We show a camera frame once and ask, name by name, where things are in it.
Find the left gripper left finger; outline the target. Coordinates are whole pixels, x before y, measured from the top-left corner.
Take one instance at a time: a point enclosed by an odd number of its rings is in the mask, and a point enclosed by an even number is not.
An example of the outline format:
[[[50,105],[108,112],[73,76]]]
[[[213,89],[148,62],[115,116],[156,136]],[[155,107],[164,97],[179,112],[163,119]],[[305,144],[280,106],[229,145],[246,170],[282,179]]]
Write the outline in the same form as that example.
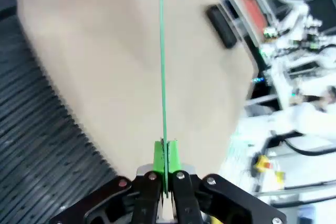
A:
[[[163,193],[166,141],[154,143],[154,161],[134,180],[117,176],[50,219],[50,223],[156,223]]]

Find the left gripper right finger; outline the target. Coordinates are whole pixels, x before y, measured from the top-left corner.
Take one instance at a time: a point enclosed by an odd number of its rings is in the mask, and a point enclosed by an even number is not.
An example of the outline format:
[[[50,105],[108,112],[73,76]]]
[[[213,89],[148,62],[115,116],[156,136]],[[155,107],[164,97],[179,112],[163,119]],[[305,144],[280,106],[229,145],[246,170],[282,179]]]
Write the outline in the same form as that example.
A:
[[[167,168],[177,220],[203,223],[207,214],[220,223],[286,223],[287,217],[218,174],[199,178],[182,169],[177,141],[167,143]]]

